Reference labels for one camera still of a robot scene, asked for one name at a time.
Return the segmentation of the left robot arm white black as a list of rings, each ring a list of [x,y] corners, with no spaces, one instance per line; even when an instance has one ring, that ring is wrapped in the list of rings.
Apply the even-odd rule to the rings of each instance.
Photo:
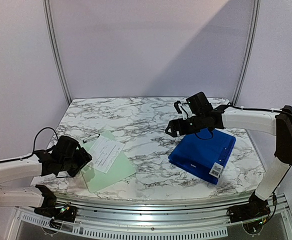
[[[68,136],[61,136],[49,149],[33,150],[29,155],[0,160],[0,185],[30,177],[58,176],[65,172],[75,177],[92,160],[80,143]],[[32,207],[49,217],[60,213],[54,193],[44,185],[22,189],[3,189],[0,186],[0,208]]]

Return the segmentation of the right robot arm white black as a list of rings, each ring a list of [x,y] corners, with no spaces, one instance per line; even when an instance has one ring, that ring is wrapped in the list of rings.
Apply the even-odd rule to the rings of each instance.
[[[202,129],[245,129],[267,133],[276,137],[274,159],[254,191],[257,197],[245,206],[248,218],[255,218],[264,209],[267,200],[280,185],[292,166],[292,106],[283,108],[245,108],[231,103],[213,107],[203,92],[176,101],[181,118],[170,120],[165,133],[175,138],[200,132]]]

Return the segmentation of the green translucent clipboard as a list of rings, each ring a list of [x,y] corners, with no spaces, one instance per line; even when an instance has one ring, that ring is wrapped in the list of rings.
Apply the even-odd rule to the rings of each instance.
[[[98,133],[83,141],[92,160],[81,170],[90,193],[96,193],[136,173],[123,152],[124,144],[110,131]]]

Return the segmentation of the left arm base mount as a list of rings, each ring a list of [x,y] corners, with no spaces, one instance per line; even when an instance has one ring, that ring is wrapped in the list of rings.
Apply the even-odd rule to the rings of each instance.
[[[36,185],[36,189],[41,192],[43,203],[40,207],[34,208],[34,213],[47,218],[51,218],[50,227],[60,228],[59,223],[55,223],[55,220],[74,223],[78,214],[78,208],[73,206],[70,202],[65,204],[57,203],[57,198],[54,193],[44,185]]]

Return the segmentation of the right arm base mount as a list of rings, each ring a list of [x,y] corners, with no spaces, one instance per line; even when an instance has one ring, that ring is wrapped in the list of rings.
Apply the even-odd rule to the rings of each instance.
[[[277,207],[275,192],[272,193],[272,205],[273,211],[270,210],[267,200],[259,199],[253,192],[248,203],[229,207],[226,215],[231,223],[242,222],[244,231],[253,236],[259,234],[264,225],[273,218]]]

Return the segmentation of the metal clipboard clip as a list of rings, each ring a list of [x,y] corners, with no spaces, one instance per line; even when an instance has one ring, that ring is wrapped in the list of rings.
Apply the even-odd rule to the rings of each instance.
[[[97,133],[97,134],[93,134],[93,135],[90,135],[90,136],[84,138],[84,139],[82,140],[82,142],[83,142],[83,143],[87,143],[87,142],[93,141],[94,139],[97,139],[99,136],[100,136],[99,133]]]

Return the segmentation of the printed white paper sheet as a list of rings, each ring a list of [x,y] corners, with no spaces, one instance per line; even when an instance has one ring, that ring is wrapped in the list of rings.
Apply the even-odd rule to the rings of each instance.
[[[92,156],[88,166],[106,174],[123,148],[123,143],[99,136],[88,151]]]

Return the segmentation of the blue file folder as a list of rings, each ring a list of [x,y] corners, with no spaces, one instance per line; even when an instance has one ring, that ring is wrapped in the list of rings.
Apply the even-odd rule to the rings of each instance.
[[[214,163],[219,163],[225,169],[236,138],[218,131],[207,129],[199,133],[186,135],[172,153],[169,162],[180,169],[216,185],[219,179],[209,174]]]

